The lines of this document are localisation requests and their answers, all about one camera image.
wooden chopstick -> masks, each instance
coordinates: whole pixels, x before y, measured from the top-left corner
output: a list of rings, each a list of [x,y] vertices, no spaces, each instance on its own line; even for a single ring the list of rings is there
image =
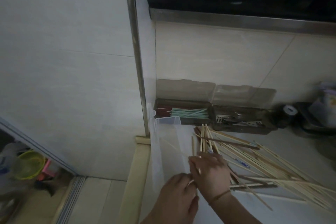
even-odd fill
[[[198,135],[198,134],[195,134],[195,135],[198,136],[198,137],[201,138],[201,139],[206,139],[206,140],[209,140],[209,141],[221,142],[221,143],[230,144],[230,145],[234,145],[234,146],[250,148],[250,149],[253,149],[253,150],[260,150],[259,147],[252,146],[252,145],[240,144],[240,143],[233,143],[233,142],[229,142],[229,141],[223,141],[223,140],[213,139],[213,138],[208,138],[208,137],[201,137],[201,136]]]

bracelet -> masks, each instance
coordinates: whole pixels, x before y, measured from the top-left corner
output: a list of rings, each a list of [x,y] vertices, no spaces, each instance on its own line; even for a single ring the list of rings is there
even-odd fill
[[[209,205],[212,204],[214,201],[218,200],[220,197],[224,196],[226,193],[229,193],[230,190],[227,190],[221,194],[219,194],[218,196],[215,196],[212,200],[209,201]]]

